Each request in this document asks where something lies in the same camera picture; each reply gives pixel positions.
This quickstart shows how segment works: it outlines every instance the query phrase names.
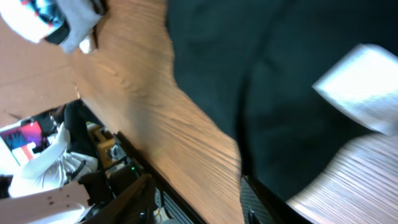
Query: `gray cloth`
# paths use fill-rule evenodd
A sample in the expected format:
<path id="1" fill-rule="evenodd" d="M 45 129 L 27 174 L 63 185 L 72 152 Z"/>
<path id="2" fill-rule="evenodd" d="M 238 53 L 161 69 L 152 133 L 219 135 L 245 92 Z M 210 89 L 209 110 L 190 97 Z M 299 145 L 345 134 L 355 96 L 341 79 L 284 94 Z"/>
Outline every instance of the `gray cloth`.
<path id="1" fill-rule="evenodd" d="M 90 0 L 56 0 L 56 2 L 70 27 L 68 37 L 60 46 L 65 53 L 71 54 L 100 21 L 104 9 L 99 1 L 94 1 L 95 5 Z"/>

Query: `brown wall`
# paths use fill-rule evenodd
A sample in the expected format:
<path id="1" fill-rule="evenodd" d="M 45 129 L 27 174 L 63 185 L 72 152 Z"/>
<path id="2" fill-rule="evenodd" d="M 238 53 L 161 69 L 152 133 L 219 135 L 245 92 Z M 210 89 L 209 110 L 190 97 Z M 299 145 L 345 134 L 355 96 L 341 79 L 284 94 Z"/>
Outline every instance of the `brown wall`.
<path id="1" fill-rule="evenodd" d="M 55 45 L 35 45 L 0 19 L 0 127 L 77 98 L 73 70 Z"/>

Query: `white tag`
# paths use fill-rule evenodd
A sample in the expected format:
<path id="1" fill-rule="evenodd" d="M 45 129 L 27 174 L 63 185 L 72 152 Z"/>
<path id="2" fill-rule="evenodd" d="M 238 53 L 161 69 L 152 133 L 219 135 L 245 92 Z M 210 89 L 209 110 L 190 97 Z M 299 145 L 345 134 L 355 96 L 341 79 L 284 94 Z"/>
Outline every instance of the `white tag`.
<path id="1" fill-rule="evenodd" d="M 398 57 L 359 45 L 313 88 L 351 119 L 384 134 L 398 133 Z"/>

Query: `wooden table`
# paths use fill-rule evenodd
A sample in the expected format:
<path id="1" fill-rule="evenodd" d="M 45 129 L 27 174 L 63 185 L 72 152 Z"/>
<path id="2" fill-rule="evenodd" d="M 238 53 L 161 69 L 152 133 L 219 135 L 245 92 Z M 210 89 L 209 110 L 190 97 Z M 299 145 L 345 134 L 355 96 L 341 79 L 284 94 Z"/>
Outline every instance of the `wooden table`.
<path id="1" fill-rule="evenodd" d="M 108 4 L 98 26 L 99 50 L 69 58 L 84 102 L 206 222 L 243 223 L 238 150 L 174 82 L 166 1 Z M 396 146 L 397 139 L 380 136 L 352 144 L 290 205 L 320 223 L 398 222 Z"/>

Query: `pile of clothes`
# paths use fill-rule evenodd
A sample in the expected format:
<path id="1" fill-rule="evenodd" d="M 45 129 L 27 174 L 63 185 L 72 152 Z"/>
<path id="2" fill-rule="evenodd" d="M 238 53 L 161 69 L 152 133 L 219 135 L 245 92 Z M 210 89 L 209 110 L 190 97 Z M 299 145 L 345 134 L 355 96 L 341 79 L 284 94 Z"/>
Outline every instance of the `pile of clothes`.
<path id="1" fill-rule="evenodd" d="M 11 0 L 0 2 L 6 23 L 23 38 L 42 40 L 72 53 L 84 40 L 90 40 L 94 26 L 104 14 L 100 0 Z"/>

